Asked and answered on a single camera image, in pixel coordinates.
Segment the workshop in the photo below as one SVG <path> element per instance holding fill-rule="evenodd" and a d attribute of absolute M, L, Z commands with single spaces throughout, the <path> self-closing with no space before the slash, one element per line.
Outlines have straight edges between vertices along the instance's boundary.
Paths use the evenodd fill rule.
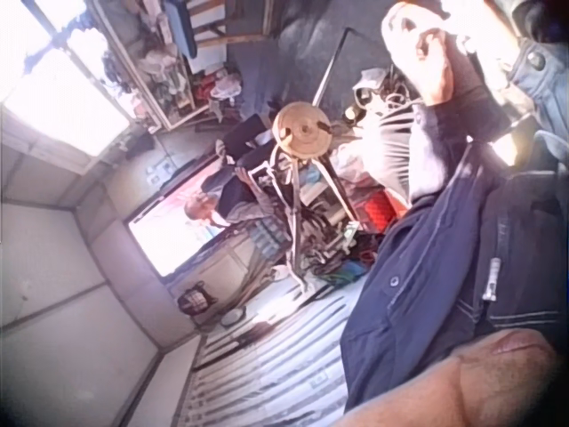
<path fill-rule="evenodd" d="M 0 424 L 569 425 L 568 12 L 0 1 Z"/>

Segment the denim sleeve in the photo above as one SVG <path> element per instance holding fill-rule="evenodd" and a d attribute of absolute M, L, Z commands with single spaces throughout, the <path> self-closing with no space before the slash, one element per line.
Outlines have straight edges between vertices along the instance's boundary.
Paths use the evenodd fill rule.
<path fill-rule="evenodd" d="M 409 141 L 409 196 L 419 198 L 442 191 L 456 171 L 467 147 L 467 132 L 456 106 L 414 105 L 415 122 Z"/>
<path fill-rule="evenodd" d="M 569 139 L 567 128 L 567 65 L 565 44 L 539 44 L 524 40 L 509 81 L 529 96 L 537 120 L 548 132 Z"/>

